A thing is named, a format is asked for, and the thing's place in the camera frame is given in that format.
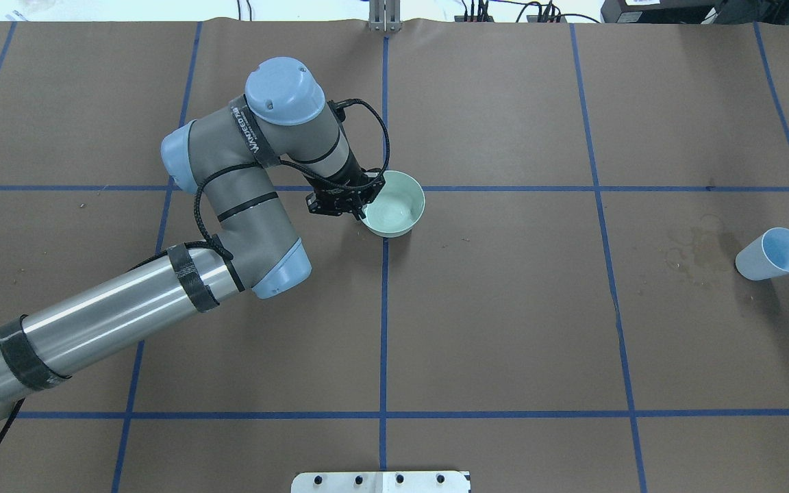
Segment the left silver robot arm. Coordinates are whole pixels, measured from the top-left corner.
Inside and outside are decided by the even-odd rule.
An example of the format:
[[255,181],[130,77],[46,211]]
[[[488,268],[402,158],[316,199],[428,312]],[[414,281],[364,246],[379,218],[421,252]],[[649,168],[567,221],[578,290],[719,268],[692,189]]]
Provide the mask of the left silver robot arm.
[[364,218],[389,159],[370,170],[357,162],[342,127],[356,104],[329,100],[300,60],[272,58],[225,107],[163,138],[163,163],[193,196],[203,239],[0,327],[0,422],[26,396],[239,292],[271,299],[307,280],[309,255],[268,172],[300,172],[312,214]]

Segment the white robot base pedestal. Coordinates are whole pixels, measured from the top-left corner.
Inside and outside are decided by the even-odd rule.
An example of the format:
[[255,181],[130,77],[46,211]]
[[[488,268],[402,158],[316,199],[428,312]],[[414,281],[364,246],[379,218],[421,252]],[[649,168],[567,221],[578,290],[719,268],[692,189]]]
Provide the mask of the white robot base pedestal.
[[307,472],[291,492],[471,492],[470,473],[457,470]]

